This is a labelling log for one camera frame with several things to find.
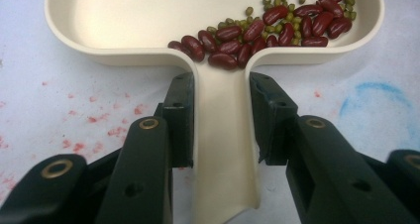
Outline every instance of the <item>blue stain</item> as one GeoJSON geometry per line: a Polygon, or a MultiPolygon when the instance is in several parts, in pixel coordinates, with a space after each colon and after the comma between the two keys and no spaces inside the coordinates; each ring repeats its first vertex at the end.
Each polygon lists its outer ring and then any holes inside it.
{"type": "Polygon", "coordinates": [[[420,150],[417,115],[401,89],[389,83],[365,82],[357,85],[344,100],[339,127],[345,132],[347,130],[353,139],[350,142],[355,143],[355,148],[361,152],[420,150]]]}

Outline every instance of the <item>white table surface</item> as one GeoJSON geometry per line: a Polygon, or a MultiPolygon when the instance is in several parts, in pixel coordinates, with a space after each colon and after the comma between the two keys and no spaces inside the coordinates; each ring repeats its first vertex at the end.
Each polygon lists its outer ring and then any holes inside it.
{"type": "MultiPolygon", "coordinates": [[[[333,122],[359,152],[385,161],[420,150],[420,1],[385,0],[367,45],[318,65],[271,65],[299,115],[333,122]]],[[[97,64],[61,43],[44,0],[0,0],[0,205],[35,164],[76,153],[90,163],[123,145],[130,124],[152,115],[177,67],[97,64]]],[[[285,168],[260,165],[262,205],[230,223],[299,223],[285,168]]],[[[189,223],[192,170],[174,170],[174,223],[189,223]]]]}

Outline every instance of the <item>white plastic tray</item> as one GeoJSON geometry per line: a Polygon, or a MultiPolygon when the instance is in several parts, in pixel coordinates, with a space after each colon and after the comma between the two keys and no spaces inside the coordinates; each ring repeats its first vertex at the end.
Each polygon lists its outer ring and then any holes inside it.
{"type": "Polygon", "coordinates": [[[260,64],[322,63],[357,49],[378,31],[383,0],[356,0],[350,32],[328,48],[275,48],[254,55],[244,70],[194,63],[166,48],[226,18],[243,19],[262,0],[46,0],[53,33],[69,47],[109,65],[176,65],[192,71],[195,96],[194,223],[223,223],[260,202],[249,74],[260,64]]]}

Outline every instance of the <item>blue marker mark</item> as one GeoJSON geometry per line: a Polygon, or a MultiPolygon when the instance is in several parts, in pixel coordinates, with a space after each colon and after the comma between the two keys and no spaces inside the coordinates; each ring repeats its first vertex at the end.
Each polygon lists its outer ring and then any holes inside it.
{"type": "Polygon", "coordinates": [[[366,82],[343,102],[338,127],[357,151],[385,161],[392,150],[420,150],[417,117],[399,88],[366,82]]]}

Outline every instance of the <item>tray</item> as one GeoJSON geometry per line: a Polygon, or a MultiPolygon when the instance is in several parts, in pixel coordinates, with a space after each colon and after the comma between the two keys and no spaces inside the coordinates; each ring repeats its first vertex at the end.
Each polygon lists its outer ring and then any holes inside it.
{"type": "Polygon", "coordinates": [[[378,31],[383,0],[357,0],[350,32],[327,48],[273,48],[246,69],[227,71],[193,62],[168,42],[196,36],[226,18],[243,19],[262,0],[46,0],[52,32],[70,48],[108,65],[175,65],[194,73],[194,223],[223,223],[260,203],[249,74],[261,64],[312,64],[366,44],[378,31]]]}

